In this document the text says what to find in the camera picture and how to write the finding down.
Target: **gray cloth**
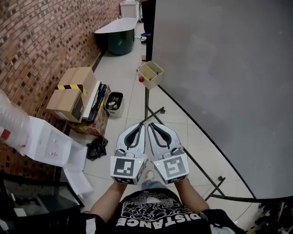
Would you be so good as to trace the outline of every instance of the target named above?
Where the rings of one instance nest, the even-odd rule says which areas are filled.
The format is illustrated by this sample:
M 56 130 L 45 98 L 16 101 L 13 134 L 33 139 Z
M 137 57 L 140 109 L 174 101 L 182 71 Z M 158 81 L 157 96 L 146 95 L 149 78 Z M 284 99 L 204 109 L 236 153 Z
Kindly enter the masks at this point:
M 141 190 L 149 189 L 149 188 L 166 188 L 165 185 L 163 185 L 159 181 L 152 181 L 152 180 L 146 180 L 141 184 Z

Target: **yellow black tape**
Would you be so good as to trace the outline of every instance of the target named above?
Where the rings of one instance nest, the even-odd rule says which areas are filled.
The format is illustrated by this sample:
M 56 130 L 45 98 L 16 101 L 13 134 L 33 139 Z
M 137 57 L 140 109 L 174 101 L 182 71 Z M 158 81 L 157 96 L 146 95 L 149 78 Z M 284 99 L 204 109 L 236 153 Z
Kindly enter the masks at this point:
M 58 85 L 55 87 L 56 90 L 70 90 L 70 89 L 80 89 L 84 96 L 87 95 L 86 89 L 83 85 Z

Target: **black t-shirt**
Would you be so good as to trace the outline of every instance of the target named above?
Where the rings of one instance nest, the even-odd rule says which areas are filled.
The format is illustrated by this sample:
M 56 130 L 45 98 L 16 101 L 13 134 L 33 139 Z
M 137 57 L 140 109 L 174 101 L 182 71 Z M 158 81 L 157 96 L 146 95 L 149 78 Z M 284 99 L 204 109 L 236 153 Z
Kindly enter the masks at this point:
M 228 230 L 223 233 L 245 233 L 223 210 L 205 210 L 197 215 L 184 207 L 172 191 L 164 188 L 137 191 L 125 197 L 108 223 L 98 215 L 79 214 L 68 219 L 68 227 L 76 233 L 189 230 L 210 234 L 213 227 Z

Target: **clear plastic bottle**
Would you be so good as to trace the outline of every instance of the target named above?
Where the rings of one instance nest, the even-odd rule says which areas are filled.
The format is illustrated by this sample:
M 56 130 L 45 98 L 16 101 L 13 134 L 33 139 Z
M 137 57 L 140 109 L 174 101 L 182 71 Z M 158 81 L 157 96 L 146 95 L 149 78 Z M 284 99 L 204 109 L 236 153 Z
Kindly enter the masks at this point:
M 0 139 L 25 155 L 30 131 L 29 116 L 0 90 Z

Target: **brick wall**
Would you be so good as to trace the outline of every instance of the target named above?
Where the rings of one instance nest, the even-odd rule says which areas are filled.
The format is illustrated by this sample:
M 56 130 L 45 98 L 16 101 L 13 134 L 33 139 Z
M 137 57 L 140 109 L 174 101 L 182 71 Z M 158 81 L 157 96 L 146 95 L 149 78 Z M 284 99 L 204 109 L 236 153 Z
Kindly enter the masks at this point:
M 45 111 L 54 87 L 67 68 L 95 62 L 93 32 L 119 17 L 121 1 L 0 0 L 0 88 L 29 115 L 60 124 Z M 3 143 L 0 150 L 6 173 L 42 179 L 51 171 Z

